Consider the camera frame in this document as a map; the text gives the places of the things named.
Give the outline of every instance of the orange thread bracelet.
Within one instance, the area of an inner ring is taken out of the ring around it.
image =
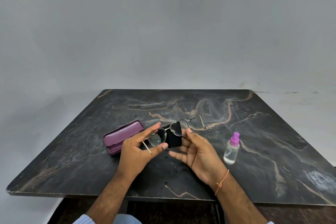
[[[222,182],[224,182],[224,180],[225,180],[225,178],[227,177],[228,174],[229,174],[229,169],[227,170],[227,172],[226,172],[224,178],[222,179],[222,181],[220,183],[216,183],[218,185],[218,189],[216,190],[215,196],[216,196],[218,190],[222,187]]]

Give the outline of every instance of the purple spray nozzle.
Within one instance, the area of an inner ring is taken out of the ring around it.
[[[233,133],[233,136],[230,139],[230,144],[232,146],[238,146],[239,145],[239,133],[238,132]]]

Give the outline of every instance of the hand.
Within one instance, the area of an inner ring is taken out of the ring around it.
[[[157,123],[150,128],[147,128],[145,131],[127,138],[123,142],[120,162],[117,170],[119,174],[123,174],[126,178],[133,181],[152,158],[154,158],[163,150],[167,149],[167,143],[162,143],[156,147],[151,148],[153,155],[151,155],[148,150],[139,149],[142,141],[159,127],[160,123]]]
[[[221,182],[227,169],[209,141],[188,128],[179,149],[186,154],[169,151],[169,155],[186,163],[202,182],[216,191],[216,183]]]

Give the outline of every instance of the eyeglass temple arm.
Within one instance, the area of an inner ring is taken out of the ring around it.
[[[205,127],[204,122],[203,122],[203,120],[202,120],[202,117],[201,117],[200,115],[199,115],[199,116],[196,116],[195,118],[192,118],[192,119],[188,120],[188,122],[191,121],[191,120],[193,120],[193,119],[196,119],[196,118],[200,118],[200,120],[201,120],[201,122],[202,122],[202,126],[203,126],[203,128],[204,128],[204,129],[207,129],[207,128]]]
[[[143,143],[143,145],[146,147],[146,149],[149,151],[149,153],[150,153],[151,155],[153,155],[153,153],[151,152],[151,150],[149,150],[148,146],[145,144],[145,140],[142,141],[142,143]]]

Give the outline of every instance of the purple glasses case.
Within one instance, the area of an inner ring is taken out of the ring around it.
[[[104,144],[108,147],[111,155],[121,152],[121,147],[125,139],[136,135],[144,129],[140,120],[133,121],[115,131],[103,136]]]

